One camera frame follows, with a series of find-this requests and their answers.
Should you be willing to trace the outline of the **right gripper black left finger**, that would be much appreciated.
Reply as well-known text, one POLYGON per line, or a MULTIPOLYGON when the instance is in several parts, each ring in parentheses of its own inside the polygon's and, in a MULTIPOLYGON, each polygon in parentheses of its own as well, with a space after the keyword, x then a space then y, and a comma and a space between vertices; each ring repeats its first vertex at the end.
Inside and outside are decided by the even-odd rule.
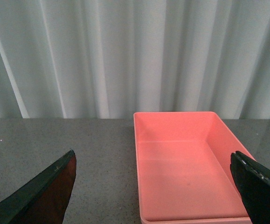
POLYGON ((76 155, 65 155, 0 202, 0 224, 63 223, 76 179, 76 155))

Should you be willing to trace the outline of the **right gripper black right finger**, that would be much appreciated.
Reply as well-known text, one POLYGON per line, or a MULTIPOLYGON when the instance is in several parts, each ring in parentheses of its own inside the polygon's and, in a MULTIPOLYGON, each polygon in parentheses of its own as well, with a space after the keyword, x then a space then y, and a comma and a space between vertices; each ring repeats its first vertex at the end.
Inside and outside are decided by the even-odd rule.
POLYGON ((253 224, 270 224, 270 169, 240 151, 231 154, 230 170, 253 224))

